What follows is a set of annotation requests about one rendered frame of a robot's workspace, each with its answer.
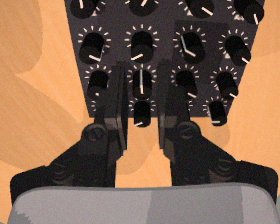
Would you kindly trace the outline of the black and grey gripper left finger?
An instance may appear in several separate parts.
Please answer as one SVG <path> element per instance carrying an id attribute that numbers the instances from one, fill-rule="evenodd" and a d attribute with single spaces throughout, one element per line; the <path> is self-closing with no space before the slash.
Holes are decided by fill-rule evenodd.
<path id="1" fill-rule="evenodd" d="M 85 126 L 80 140 L 48 166 L 11 178 L 12 206 L 20 194 L 39 187 L 115 187 L 116 161 L 127 151 L 128 112 L 125 68 L 112 66 L 108 88 L 99 89 L 94 123 Z"/>

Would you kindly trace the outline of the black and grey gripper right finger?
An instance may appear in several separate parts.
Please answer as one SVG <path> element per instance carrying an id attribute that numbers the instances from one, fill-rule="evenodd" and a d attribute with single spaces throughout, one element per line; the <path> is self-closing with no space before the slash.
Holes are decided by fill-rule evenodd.
<path id="1" fill-rule="evenodd" d="M 156 67 L 156 106 L 159 150 L 170 160 L 172 186 L 248 183 L 268 191 L 276 205 L 277 172 L 267 166 L 237 161 L 202 136 L 199 125 L 189 120 L 183 86 L 172 86 L 169 64 Z"/>

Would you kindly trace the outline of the black knob box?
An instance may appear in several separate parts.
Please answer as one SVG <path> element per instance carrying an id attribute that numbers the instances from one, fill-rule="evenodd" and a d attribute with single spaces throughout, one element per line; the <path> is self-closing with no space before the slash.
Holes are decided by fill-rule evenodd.
<path id="1" fill-rule="evenodd" d="M 134 118 L 134 126 L 148 127 L 157 118 L 156 67 L 169 64 L 172 86 L 183 86 L 189 120 L 210 117 L 213 126 L 225 125 L 251 60 L 264 3 L 64 0 L 89 118 L 95 117 L 99 89 L 108 88 L 111 67 L 121 66 L 128 118 Z"/>

